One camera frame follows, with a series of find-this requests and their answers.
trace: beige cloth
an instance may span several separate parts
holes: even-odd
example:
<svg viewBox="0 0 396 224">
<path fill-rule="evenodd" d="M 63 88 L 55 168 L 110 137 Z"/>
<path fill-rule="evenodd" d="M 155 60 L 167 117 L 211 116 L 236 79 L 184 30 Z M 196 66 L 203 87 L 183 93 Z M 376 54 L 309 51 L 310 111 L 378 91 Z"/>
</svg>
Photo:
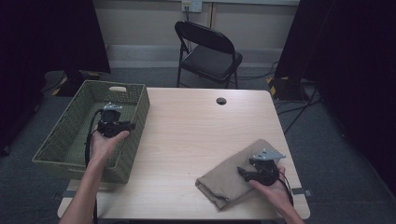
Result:
<svg viewBox="0 0 396 224">
<path fill-rule="evenodd" d="M 231 156 L 206 175 L 198 178 L 195 186 L 219 209 L 247 194 L 252 187 L 238 174 L 237 166 L 247 171 L 256 171 L 248 159 L 263 149 L 274 149 L 265 140 L 259 139 L 244 150 Z"/>
</svg>

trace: human hand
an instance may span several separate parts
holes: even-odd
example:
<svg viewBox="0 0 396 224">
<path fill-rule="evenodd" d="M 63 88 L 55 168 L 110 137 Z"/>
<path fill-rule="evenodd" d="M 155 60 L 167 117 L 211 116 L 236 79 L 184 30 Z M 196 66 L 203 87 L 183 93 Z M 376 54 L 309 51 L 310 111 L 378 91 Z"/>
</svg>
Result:
<svg viewBox="0 0 396 224">
<path fill-rule="evenodd" d="M 114 137 L 107 138 L 97 131 L 93 132 L 91 161 L 99 161 L 106 165 L 107 160 L 113 155 L 117 143 L 128 136 L 128 134 L 128 131 L 122 131 Z"/>
<path fill-rule="evenodd" d="M 277 168 L 280 173 L 285 174 L 285 167 L 278 166 Z M 279 178 L 285 182 L 285 176 L 282 174 L 280 174 Z M 264 186 L 255 180 L 250 180 L 249 184 L 259 192 L 263 193 L 267 197 L 268 201 L 278 210 L 291 205 L 289 194 L 279 180 L 271 186 Z"/>
</svg>

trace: black chair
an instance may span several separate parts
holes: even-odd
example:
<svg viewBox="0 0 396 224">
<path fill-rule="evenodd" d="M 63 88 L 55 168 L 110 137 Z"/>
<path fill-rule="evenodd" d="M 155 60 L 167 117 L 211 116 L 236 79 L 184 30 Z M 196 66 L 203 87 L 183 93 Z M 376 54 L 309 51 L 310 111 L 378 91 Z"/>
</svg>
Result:
<svg viewBox="0 0 396 224">
<path fill-rule="evenodd" d="M 238 89 L 236 70 L 243 57 L 242 54 L 235 52 L 233 43 L 225 35 L 190 21 L 178 21 L 175 30 L 181 41 L 177 87 L 180 84 L 188 87 L 180 82 L 183 68 L 219 84 L 226 83 L 225 89 L 228 88 L 233 75 L 235 88 Z M 190 42 L 197 47 L 190 50 Z"/>
</svg>

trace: chair backrest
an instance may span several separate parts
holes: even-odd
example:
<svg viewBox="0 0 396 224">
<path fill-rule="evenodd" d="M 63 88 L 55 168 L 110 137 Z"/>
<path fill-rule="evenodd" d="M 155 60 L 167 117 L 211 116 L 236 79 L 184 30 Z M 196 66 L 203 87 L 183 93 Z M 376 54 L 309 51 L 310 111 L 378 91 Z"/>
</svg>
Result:
<svg viewBox="0 0 396 224">
<path fill-rule="evenodd" d="M 218 50 L 228 54 L 234 54 L 233 43 L 224 34 L 196 24 L 190 21 L 178 21 L 175 24 L 175 30 L 178 38 L 185 45 L 184 40 L 202 45 L 209 49 Z"/>
</svg>

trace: forearm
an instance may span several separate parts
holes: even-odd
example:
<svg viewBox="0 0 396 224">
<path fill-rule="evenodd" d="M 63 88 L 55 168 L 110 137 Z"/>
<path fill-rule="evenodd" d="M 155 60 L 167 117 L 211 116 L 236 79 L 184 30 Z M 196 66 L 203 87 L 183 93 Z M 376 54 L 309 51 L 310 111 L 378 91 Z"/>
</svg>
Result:
<svg viewBox="0 0 396 224">
<path fill-rule="evenodd" d="M 304 224 L 304 221 L 291 204 L 285 204 L 282 207 L 277 208 L 277 211 L 283 218 L 285 218 L 285 221 L 288 224 Z"/>
<path fill-rule="evenodd" d="M 60 223 L 92 223 L 96 193 L 104 168 L 103 162 L 90 161 L 76 195 L 64 212 Z"/>
</svg>

